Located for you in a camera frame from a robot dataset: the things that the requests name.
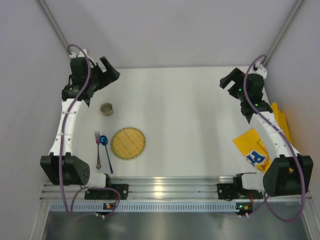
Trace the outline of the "round woven bamboo plate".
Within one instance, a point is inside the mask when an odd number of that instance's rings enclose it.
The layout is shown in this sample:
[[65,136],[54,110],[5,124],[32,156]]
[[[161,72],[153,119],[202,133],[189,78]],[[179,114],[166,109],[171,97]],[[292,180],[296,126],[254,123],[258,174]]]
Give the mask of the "round woven bamboo plate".
[[125,127],[118,130],[111,139],[110,149],[121,160],[137,158],[146,147],[144,133],[135,127]]

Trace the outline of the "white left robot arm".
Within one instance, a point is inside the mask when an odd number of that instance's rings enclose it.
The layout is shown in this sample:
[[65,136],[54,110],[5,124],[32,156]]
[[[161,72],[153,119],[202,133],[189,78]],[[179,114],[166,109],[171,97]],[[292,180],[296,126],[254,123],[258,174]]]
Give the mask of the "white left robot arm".
[[40,166],[54,185],[78,185],[104,188],[110,183],[105,173],[91,169],[79,158],[78,144],[83,130],[84,117],[95,92],[115,82],[120,73],[105,56],[100,66],[82,53],[70,60],[71,74],[61,92],[61,117],[57,134],[48,155],[40,158]]

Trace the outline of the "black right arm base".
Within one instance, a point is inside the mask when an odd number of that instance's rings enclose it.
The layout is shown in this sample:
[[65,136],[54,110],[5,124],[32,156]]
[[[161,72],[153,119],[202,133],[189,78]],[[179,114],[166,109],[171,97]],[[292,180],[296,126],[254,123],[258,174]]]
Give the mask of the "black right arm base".
[[236,187],[233,183],[218,183],[217,194],[219,200],[260,200],[263,194],[257,190],[247,190]]

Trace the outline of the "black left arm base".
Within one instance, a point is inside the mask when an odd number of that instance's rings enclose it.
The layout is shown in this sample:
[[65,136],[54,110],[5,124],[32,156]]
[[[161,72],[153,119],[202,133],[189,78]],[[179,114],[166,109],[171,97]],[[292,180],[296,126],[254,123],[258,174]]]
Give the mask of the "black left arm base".
[[[116,190],[121,200],[126,200],[129,193],[128,184],[112,184],[111,188]],[[88,189],[84,195],[85,200],[118,200],[118,195],[112,190]]]

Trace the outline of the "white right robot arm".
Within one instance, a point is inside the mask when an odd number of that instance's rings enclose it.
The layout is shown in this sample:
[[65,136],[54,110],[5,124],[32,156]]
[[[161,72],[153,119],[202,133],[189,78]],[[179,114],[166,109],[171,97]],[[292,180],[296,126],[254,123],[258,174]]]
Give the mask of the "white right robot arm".
[[241,114],[256,131],[255,136],[244,137],[252,141],[253,149],[242,154],[258,172],[240,174],[240,182],[243,189],[266,192],[270,197],[300,195],[308,191],[313,160],[284,140],[271,106],[263,100],[266,76],[264,68],[245,75],[236,67],[219,84],[224,89],[233,83],[228,93],[240,100]]

